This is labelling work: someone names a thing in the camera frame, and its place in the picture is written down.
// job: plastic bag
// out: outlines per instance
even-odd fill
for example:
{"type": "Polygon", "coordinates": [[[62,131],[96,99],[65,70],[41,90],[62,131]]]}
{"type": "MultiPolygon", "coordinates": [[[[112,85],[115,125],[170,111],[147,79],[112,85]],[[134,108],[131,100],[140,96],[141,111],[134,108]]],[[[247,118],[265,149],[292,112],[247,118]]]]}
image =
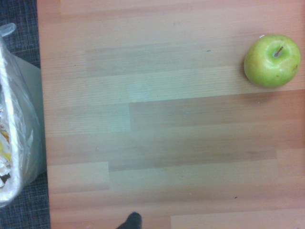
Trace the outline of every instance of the plastic bag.
{"type": "Polygon", "coordinates": [[[6,177],[0,188],[0,207],[10,203],[25,185],[45,171],[39,119],[16,60],[2,38],[15,28],[12,23],[0,27],[1,123],[5,126],[11,153],[9,178],[6,177]]]}

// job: gray carpet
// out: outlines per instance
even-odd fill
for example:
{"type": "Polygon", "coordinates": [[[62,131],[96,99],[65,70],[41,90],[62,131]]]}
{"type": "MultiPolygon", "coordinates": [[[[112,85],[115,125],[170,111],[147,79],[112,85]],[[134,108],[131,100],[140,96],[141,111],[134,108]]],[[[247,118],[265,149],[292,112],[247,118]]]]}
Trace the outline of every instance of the gray carpet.
{"type": "MultiPolygon", "coordinates": [[[[5,37],[11,53],[40,68],[37,4],[33,0],[0,0],[0,26],[15,23],[5,37]]],[[[50,210],[47,174],[41,174],[14,201],[0,208],[0,229],[48,229],[50,210]]]]}

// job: apple stem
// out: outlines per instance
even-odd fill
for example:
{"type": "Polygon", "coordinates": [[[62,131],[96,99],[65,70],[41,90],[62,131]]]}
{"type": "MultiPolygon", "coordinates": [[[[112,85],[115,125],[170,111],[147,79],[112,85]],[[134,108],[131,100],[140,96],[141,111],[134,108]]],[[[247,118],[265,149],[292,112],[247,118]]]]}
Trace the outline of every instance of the apple stem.
{"type": "Polygon", "coordinates": [[[280,48],[280,50],[279,51],[277,51],[277,53],[274,55],[274,57],[277,57],[278,56],[278,54],[280,53],[280,51],[283,49],[283,46],[280,48]]]}

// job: wooden table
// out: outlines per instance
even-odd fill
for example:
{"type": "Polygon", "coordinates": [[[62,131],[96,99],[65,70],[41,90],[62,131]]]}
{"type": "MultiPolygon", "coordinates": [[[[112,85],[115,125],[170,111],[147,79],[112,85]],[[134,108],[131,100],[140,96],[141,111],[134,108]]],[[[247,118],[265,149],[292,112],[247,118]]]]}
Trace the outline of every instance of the wooden table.
{"type": "Polygon", "coordinates": [[[53,229],[305,228],[305,67],[251,84],[305,1],[39,0],[53,229]]]}

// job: apple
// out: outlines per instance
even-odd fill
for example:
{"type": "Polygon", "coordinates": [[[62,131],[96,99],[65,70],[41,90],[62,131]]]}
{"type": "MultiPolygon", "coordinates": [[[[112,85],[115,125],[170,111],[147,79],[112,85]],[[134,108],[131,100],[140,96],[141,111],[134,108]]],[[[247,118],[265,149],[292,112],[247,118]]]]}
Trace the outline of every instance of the apple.
{"type": "Polygon", "coordinates": [[[287,36],[274,34],[257,40],[244,59],[244,72],[259,86],[279,87],[293,79],[299,71],[301,52],[287,36]]]}

